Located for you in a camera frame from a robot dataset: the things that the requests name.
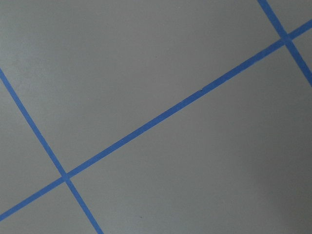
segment blue tape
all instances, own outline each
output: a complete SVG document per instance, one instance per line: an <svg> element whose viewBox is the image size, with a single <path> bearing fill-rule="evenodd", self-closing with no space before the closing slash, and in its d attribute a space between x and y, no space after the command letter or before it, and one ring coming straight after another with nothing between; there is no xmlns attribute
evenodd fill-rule
<svg viewBox="0 0 312 234"><path fill-rule="evenodd" d="M68 173L68 176L69 177L73 177L76 174L82 172L86 168L90 167L92 164L94 164L97 161L101 160L102 158L104 158L105 156L109 155L113 151L117 150L121 146L125 145L129 141L131 141L134 138L138 137L139 135L141 135L145 131L149 130L150 128L154 127L155 125L159 124L160 122L162 122L166 118L168 118L171 115L173 115L174 113L178 112L182 108L186 107L187 105L191 104L195 100L199 99L203 95L205 95L208 92L210 92L211 90L215 89L216 87L220 86L224 82L228 81L232 77L234 77L237 74L241 73L245 69L247 69L250 66L252 66L254 63L256 63L259 60L263 59L265 56L269 55L270 53L274 52L278 48L282 47L283 45L284 45L284 43L282 42L282 40L278 40L277 42L273 43L272 45L270 45L266 49L260 51L258 54L252 56L251 58L249 58L248 60L244 61L243 63L241 63L237 67L233 68L232 70L230 70L226 74L222 75L221 77L219 77L218 79L214 80L213 82L211 82L207 86L203 87L201 90L199 90L196 93L190 95L189 97L187 97L183 101L181 101L178 104L174 105L173 107L171 107L167 111L163 112L159 116L153 118L152 120L150 120L149 122L147 122L143 126L139 127L138 129L136 129L132 133L130 133L127 136L125 136L124 138L122 138L121 140L119 140L116 143L114 143L113 145L109 146L108 148L106 148L102 152L98 153L97 155L93 156L92 158L90 158L89 160L85 161L81 165L77 166L76 168L74 168L73 170L71 170Z"/></svg>
<svg viewBox="0 0 312 234"><path fill-rule="evenodd" d="M301 57L299 51L297 50L294 43L292 42L292 39L290 38L290 36L287 34L285 29L283 28L282 24L278 20L274 11L272 10L272 8L270 7L270 5L268 4L266 0L258 0L258 3L260 4L261 8L263 9L265 14L269 18L271 24L273 25L273 27L275 28L275 30L277 31L277 33L279 34L283 42L285 43L287 49L289 50L293 59L296 61L297 65L301 69L302 73L304 74L304 76L306 77L310 85L312 86L312 73L309 67L307 66L303 58Z"/></svg>
<svg viewBox="0 0 312 234"><path fill-rule="evenodd" d="M87 207L87 205L83 201L82 197L78 193L77 189L75 188L75 186L73 185L73 183L69 179L69 177L68 177L67 173L65 172L64 168L62 167L61 163L59 162L59 160L57 159L57 157L53 153L51 147L48 145L47 141L44 139L44 137L41 134L41 132L39 131L38 127L36 126L36 124L34 123L32 118L28 114L28 112L27 112L26 108L24 107L23 103L21 102L20 98L15 93L13 87L11 86L10 82L8 81L8 79L6 78L5 74L3 73L3 71L1 69L0 69L0 79L2 80L4 86L6 87L8 92L10 93L10 95L13 98L14 102L16 103L16 105L18 106L19 110L23 114L23 116L26 119L27 123L29 124L29 126L33 130L33 132L36 135L37 139L39 140L41 145L44 147L44 149L47 152L47 154L49 155L50 159L52 160L52 162L56 166L58 172L61 174L63 180L66 182L68 188L70 189L70 191L74 195L74 197L77 200L77 202L79 203L80 207L83 209L84 213L88 217L88 219L91 222L92 226L95 228L95 230L97 231L98 234L103 234L103 231L101 230L101 228L99 227L97 221L95 220L95 218L91 214L89 208Z"/></svg>
<svg viewBox="0 0 312 234"><path fill-rule="evenodd" d="M43 189L40 189L38 192L30 195L25 200L21 201L19 204L13 206L11 209L7 210L6 212L0 214L0 221L4 220L5 218L9 217L10 215L14 214L16 211L19 211L21 208L27 206L29 203L33 202L37 198L41 197L42 195L46 194L47 192L51 191L58 185L64 182L63 178L58 178L57 180L53 181L49 185L45 186Z"/></svg>
<svg viewBox="0 0 312 234"><path fill-rule="evenodd" d="M312 20L306 22L305 24L301 25L299 28L295 29L294 31L292 31L289 35L291 39L294 39L300 35L302 35L303 33L305 33L306 31L308 31L309 29L312 28ZM278 40L275 43L273 43L271 46L267 47L266 49L260 51L258 54L254 55L253 57L251 57L250 59L246 60L245 62L243 62L242 64L240 64L239 66L235 67L234 69L232 69L231 71L227 72L226 74L224 74L223 76L221 76L220 78L226 76L227 74L229 75L230 72L234 73L234 72L239 72L240 69L242 69L242 67L245 67L245 69L247 69L248 67L250 67L251 65L253 65L254 63L256 63L257 61L261 60L262 58L266 57L267 55L273 53L275 50L279 49L281 46L283 46L284 43L282 42L282 40ZM74 168L73 170L71 170L67 175L71 178L73 176L75 176L76 174L80 173L81 171L83 171L84 169L86 169L87 167L91 166L92 164L94 164L95 162L99 161L100 159L104 158L105 156L107 156L109 154L109 151L113 150L113 146L115 145L115 147L117 147L118 145L116 145L118 142L116 142L115 144L111 145L110 147L106 148L105 150L103 150L102 152L100 152L99 154L95 155L94 157L92 157L91 159L87 160L86 162L84 162L83 164L77 166L76 168ZM21 208L27 206L29 203L33 202L34 200L36 200L37 198L39 198L40 196L46 194L47 192L49 192L50 190L54 189L55 187L57 187L58 185L62 184L64 182L63 178L59 178L56 181L50 183L49 185L47 185L46 187L44 187L43 189L39 190L38 192L34 193L33 195L29 196L28 198L26 198L25 200L21 201L19 204L13 206L11 209L9 209L8 211L0 214L0 221L4 220L5 218L9 217L10 215L12 215L13 213L17 212L18 210L20 210Z"/></svg>

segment gray floor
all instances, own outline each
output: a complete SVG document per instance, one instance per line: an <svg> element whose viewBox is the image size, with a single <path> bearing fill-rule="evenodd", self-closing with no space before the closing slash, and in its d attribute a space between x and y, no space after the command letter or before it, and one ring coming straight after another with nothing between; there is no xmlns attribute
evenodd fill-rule
<svg viewBox="0 0 312 234"><path fill-rule="evenodd" d="M286 31L312 2L268 1ZM279 36L257 1L0 2L0 67L65 171ZM293 40L312 68L312 29ZM71 180L106 234L310 234L312 89L286 47ZM60 177L0 83L0 214ZM4 234L93 234L65 184Z"/></svg>

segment blue line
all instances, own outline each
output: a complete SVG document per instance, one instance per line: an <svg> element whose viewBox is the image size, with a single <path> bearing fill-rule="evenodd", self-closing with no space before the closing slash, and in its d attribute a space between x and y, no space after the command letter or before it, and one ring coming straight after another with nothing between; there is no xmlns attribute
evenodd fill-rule
<svg viewBox="0 0 312 234"><path fill-rule="evenodd" d="M302 24L299 28L296 28L291 33L289 33L289 37L291 40L293 40L296 37L300 36L301 34L304 34L305 32L307 32L311 28L312 28L312 19Z"/></svg>
<svg viewBox="0 0 312 234"><path fill-rule="evenodd" d="M53 153L53 151L52 151L51 147L48 145L47 141L44 139L44 137L41 134L41 132L39 131L38 127L35 125L34 121L30 117L30 115L28 114L28 112L27 112L26 108L24 107L23 103L21 102L20 98L15 93L13 87L11 86L10 82L8 81L8 79L6 78L5 74L3 73L3 71L1 69L0 69L0 79L2 80L4 86L6 87L8 92L10 93L10 95L13 98L14 102L16 103L16 105L18 106L19 110L23 114L23 116L26 119L27 123L29 124L29 126L33 130L33 132L36 135L37 139L40 141L41 145L44 147L44 149L47 152L47 154L49 155L50 159L52 160L52 162L56 166L58 172L61 174L62 178L66 182L68 188L70 189L70 191L74 195L74 197L77 200L77 202L79 203L80 207L83 209L84 213L88 217L88 219L91 222L92 226L95 228L95 230L96 230L96 232L98 234L103 234L103 231L101 230L101 228L98 225L97 221L95 220L95 218L91 214L89 208L87 207L87 205L83 201L82 197L78 193L78 191L75 188L75 186L73 185L72 181L69 179L69 177L68 177L67 173L65 172L64 168L62 167L61 163L59 162L59 160L57 159L57 157Z"/></svg>
<svg viewBox="0 0 312 234"><path fill-rule="evenodd" d="M268 4L266 0L258 0L258 3L262 7L263 11L269 18L271 24L274 26L275 30L277 31L281 39L284 41L287 49L289 50L293 59L296 61L297 65L301 69L302 73L304 74L304 76L306 77L310 85L312 86L312 73L309 67L307 66L303 58L301 57L299 51L297 50L291 38L289 37L285 29L283 28L282 24L278 20L274 11L272 10L272 8L270 7L270 5Z"/></svg>
<svg viewBox="0 0 312 234"><path fill-rule="evenodd" d="M184 108L187 105L191 104L192 102L194 102L195 100L199 99L203 95L207 94L211 90L213 90L216 87L220 86L221 84L225 83L226 81L228 81L232 77L236 76L237 74L241 73L245 69L249 68L254 63L256 63L259 60L263 59L265 56L267 56L270 53L274 52L275 50L279 49L283 45L284 45L284 43L282 42L282 40L278 40L277 42L273 43L272 45L270 45L266 49L262 50L261 52L259 52L256 55L252 56L250 59L244 61L243 63L241 63L237 67L233 68L232 70L230 70L226 74L222 75L221 77L219 77L218 79L214 80L213 82L211 82L207 86L203 87L201 90L199 90L199 91L195 92L194 94L190 95L189 97L187 97L183 101L181 101L178 104L174 105L173 107L171 107L167 111L163 112L159 116L153 118L152 120L150 120L149 122L147 122L143 126L139 127L138 129L136 129L132 133L130 133L127 136L125 136L124 138L122 138L121 140L119 140L116 143L114 143L113 145L109 146L108 148L106 148L102 152L98 153L94 157L90 158L89 160L85 161L81 165L77 166L76 168L74 168L73 170L71 170L68 173L68 176L69 177L73 177L76 174L82 172L86 168L90 167L92 164L96 163L97 161L101 160L102 158L104 158L105 156L109 155L113 151L117 150L121 146L125 145L129 141L131 141L134 138L138 137L139 135L141 135L145 131L147 131L150 128L154 127L155 125L159 124L160 122L162 122L166 118L170 117L171 115L173 115L174 113L178 112L182 108Z"/></svg>
<svg viewBox="0 0 312 234"><path fill-rule="evenodd" d="M45 186L43 189L39 190L38 192L30 195L25 200L21 201L19 204L13 206L11 209L7 210L6 212L0 214L0 221L4 220L8 216L14 214L16 211L19 211L21 208L27 206L29 203L33 202L37 198L41 197L42 195L46 194L47 192L51 191L58 185L64 182L63 178L58 178L57 180L53 181L49 185Z"/></svg>
<svg viewBox="0 0 312 234"><path fill-rule="evenodd" d="M289 35L291 39L295 39L296 37L302 35L303 33L305 33L306 31L308 31L309 29L312 28L312 20L306 22L305 24L301 25L299 28L295 29L294 31L292 31ZM282 45L280 45L281 40L276 41L274 44L272 44L271 46L269 46L268 48L264 49L263 51L259 52L260 53L266 53L267 55L269 55L270 53L274 52L276 49L280 48ZM101 154L101 157L105 157L104 155L104 151L102 151L101 153L97 154L96 156ZM74 175L80 173L83 169L82 166L84 165L81 164L80 166L76 167L75 169L73 169L72 171L70 171L68 173L68 176L71 178ZM55 187L57 187L58 185L62 184L64 181L62 178L59 178L58 180L52 182L51 184L47 185L46 187L44 187L43 189L39 190L38 192L34 193L33 195L29 196L28 198L26 198L25 200L23 200L22 202L20 202L19 204L15 205L14 207L12 207L11 209L9 209L8 211L0 214L0 221L2 221L3 219L7 218L8 216L12 215L13 213L17 212L18 210L20 210L21 208L23 208L24 206L28 205L29 203L33 202L34 200L36 200L37 198L39 198L40 196L44 195L45 193L47 193L48 191L50 191L51 189L54 189Z"/></svg>

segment gray surface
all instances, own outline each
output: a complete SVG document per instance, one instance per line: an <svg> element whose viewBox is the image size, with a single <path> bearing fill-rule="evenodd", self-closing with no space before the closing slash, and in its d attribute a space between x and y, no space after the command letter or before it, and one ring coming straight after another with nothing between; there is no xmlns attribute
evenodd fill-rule
<svg viewBox="0 0 312 234"><path fill-rule="evenodd" d="M65 184L0 223L3 234L94 234Z"/></svg>
<svg viewBox="0 0 312 234"><path fill-rule="evenodd" d="M268 3L287 32L311 20L311 0L268 0Z"/></svg>
<svg viewBox="0 0 312 234"><path fill-rule="evenodd" d="M282 48L73 182L109 234L309 234L311 106Z"/></svg>
<svg viewBox="0 0 312 234"><path fill-rule="evenodd" d="M1 67L67 171L278 39L245 0L5 1L0 15Z"/></svg>
<svg viewBox="0 0 312 234"><path fill-rule="evenodd" d="M310 1L270 3L289 32ZM278 39L256 1L0 2L0 67L66 171ZM294 40L312 68L311 30ZM59 177L0 84L0 212ZM105 234L310 234L312 90L282 48L73 178ZM65 185L0 233L95 233Z"/></svg>
<svg viewBox="0 0 312 234"><path fill-rule="evenodd" d="M57 178L55 166L1 82L0 214Z"/></svg>

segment blue painter's tape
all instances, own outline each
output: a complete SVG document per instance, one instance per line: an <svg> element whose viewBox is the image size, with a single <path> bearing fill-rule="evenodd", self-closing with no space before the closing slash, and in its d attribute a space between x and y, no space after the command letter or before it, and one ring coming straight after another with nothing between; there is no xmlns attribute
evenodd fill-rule
<svg viewBox="0 0 312 234"><path fill-rule="evenodd" d="M299 51L295 47L295 45L292 42L290 36L287 34L285 29L283 28L282 24L278 20L278 18L275 15L274 11L272 10L272 8L270 7L270 5L268 4L268 2L266 0L258 0L258 3L262 7L263 11L265 12L267 17L269 18L271 24L273 25L273 27L275 28L275 30L277 31L279 36L284 41L287 49L289 50L289 52L292 55L293 59L296 61L297 65L301 69L302 73L304 74L304 76L306 77L306 79L308 80L310 85L312 86L312 72L310 71L310 69L307 66L306 62L301 57Z"/></svg>
<svg viewBox="0 0 312 234"><path fill-rule="evenodd" d="M266 49L260 51L258 54L252 56L250 59L244 61L243 63L241 63L237 67L233 68L232 70L230 70L226 74L222 75L221 77L214 80L213 82L211 82L207 86L203 87L200 91L197 91L196 93L190 95L189 97L187 97L183 101L179 102L175 106L171 107L170 109L168 109L164 113L160 114L159 116L155 117L151 121L149 121L146 124L144 124L143 126L139 127L138 129L136 129L132 133L128 134L127 136L125 136L121 140L119 140L116 143L114 143L113 145L109 146L108 148L106 148L105 150L100 152L99 154L97 154L94 157L90 158L89 160L85 161L81 165L77 166L76 168L74 168L73 170L71 170L68 173L68 176L73 177L76 174L82 172L86 168L90 167L92 164L101 160L105 156L109 155L111 152L117 150L121 146L125 145L126 143L133 140L134 138L138 137L139 135L141 135L145 131L149 130L150 128L154 127L155 125L159 124L160 122L162 122L166 118L170 117L174 113L178 112L182 108L186 107L187 105L191 104L195 100L199 99L203 95L210 92L211 90L215 89L216 87L220 86L224 82L228 81L232 77L241 73L245 69L252 66L254 63L258 62L259 60L263 59L267 55L269 55L272 52L274 52L275 50L277 50L278 48L282 47L283 45L284 45L284 43L282 42L282 40L278 40L277 42L273 43L272 45L270 45Z"/></svg>
<svg viewBox="0 0 312 234"><path fill-rule="evenodd" d="M299 28L296 28L291 33L289 33L289 37L291 40L293 40L296 37L300 36L301 34L307 32L311 28L312 28L312 19L302 24Z"/></svg>
<svg viewBox="0 0 312 234"><path fill-rule="evenodd" d="M7 210L6 212L0 214L0 221L4 220L5 218L9 217L10 215L14 214L16 211L19 211L21 208L27 206L29 203L33 202L34 200L38 199L42 195L48 193L58 185L64 182L63 178L58 178L57 180L53 181L49 185L45 186L43 189L40 189L38 192L30 195L25 200L21 201L19 204L13 206L11 209Z"/></svg>
<svg viewBox="0 0 312 234"><path fill-rule="evenodd" d="M8 79L6 78L5 74L3 73L3 71L1 69L0 69L0 79L2 80L4 86L6 87L8 92L10 93L10 95L13 98L14 102L16 103L16 105L18 106L19 110L23 114L23 116L26 119L27 123L29 124L29 126L33 130L33 132L36 135L37 139L39 140L39 142L41 143L41 145L43 146L43 148L45 149L45 151L49 155L50 159L54 163L54 165L57 168L58 172L61 174L62 178L66 182L68 188L70 189L70 191L74 195L74 197L77 200L77 202L79 203L80 207L83 209L84 213L88 217L88 219L91 222L92 226L95 228L95 230L97 231L98 234L102 234L103 231L101 230L101 228L98 225L97 221L95 220L95 218L91 214L90 210L88 209L87 205L85 204L85 202L83 201L82 197L78 193L77 189L74 187L73 183L69 179L69 177L68 177L67 173L65 172L64 168L62 167L61 163L59 162L59 160L57 159L57 157L53 153L51 147L48 145L47 141L44 139L44 137L41 134L41 132L39 131L38 127L36 126L36 124L34 123L32 118L28 114L28 112L27 112L26 108L24 107L23 103L21 102L20 98L18 97L18 95L14 91L13 87L11 86L10 82L8 81Z"/></svg>

